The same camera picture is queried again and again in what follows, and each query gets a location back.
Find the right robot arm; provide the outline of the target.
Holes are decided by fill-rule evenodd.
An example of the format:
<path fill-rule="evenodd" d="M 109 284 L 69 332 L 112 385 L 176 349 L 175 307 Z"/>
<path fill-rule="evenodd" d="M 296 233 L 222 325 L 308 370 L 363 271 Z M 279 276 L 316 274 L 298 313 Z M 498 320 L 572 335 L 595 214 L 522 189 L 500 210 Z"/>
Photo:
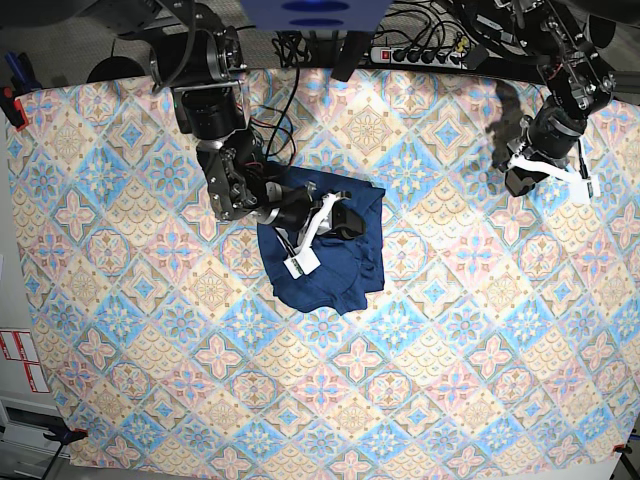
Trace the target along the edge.
<path fill-rule="evenodd" d="M 251 126 L 246 66 L 237 31 L 197 1 L 99 1 L 92 18 L 123 40 L 150 47 L 157 91 L 168 89 L 180 131 L 193 135 L 217 219 L 248 215 L 274 229 L 291 275 L 320 265 L 317 237 L 354 240 L 364 219 L 346 205 L 347 191 L 315 199 L 312 182 L 292 189 L 278 183 L 283 170 L 269 163 Z"/>

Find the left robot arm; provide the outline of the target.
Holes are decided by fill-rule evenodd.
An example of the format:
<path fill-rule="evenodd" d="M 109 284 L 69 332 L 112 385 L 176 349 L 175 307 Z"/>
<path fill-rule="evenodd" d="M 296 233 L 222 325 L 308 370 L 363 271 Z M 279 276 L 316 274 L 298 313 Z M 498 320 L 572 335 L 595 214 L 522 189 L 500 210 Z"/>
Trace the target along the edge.
<path fill-rule="evenodd" d="M 614 80 L 596 47 L 567 7 L 553 1 L 495 1 L 508 9 L 517 55 L 480 30 L 477 1 L 455 1 L 463 28 L 486 50 L 512 63 L 534 66 L 550 95 L 534 116 L 523 116 L 521 133 L 507 143 L 509 158 L 494 163 L 513 197 L 528 194 L 552 177 L 569 186 L 570 197 L 588 203 L 600 194 L 583 156 L 581 137 L 591 114 L 613 97 Z"/>

